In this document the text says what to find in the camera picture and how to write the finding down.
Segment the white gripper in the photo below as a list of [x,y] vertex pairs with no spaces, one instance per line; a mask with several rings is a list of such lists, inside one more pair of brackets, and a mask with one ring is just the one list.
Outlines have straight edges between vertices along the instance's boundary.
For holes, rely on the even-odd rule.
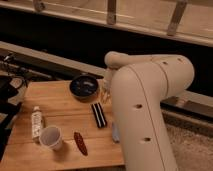
[[103,84],[101,86],[101,102],[106,103],[110,98],[110,87],[112,77],[114,75],[114,70],[107,68],[105,71],[105,76],[103,78]]

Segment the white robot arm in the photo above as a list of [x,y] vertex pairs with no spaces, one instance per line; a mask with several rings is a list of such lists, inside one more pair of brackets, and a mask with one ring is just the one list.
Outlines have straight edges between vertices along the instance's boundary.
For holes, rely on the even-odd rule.
[[110,99],[126,171],[179,171],[160,102],[186,90],[195,71],[182,55],[105,55],[104,100]]

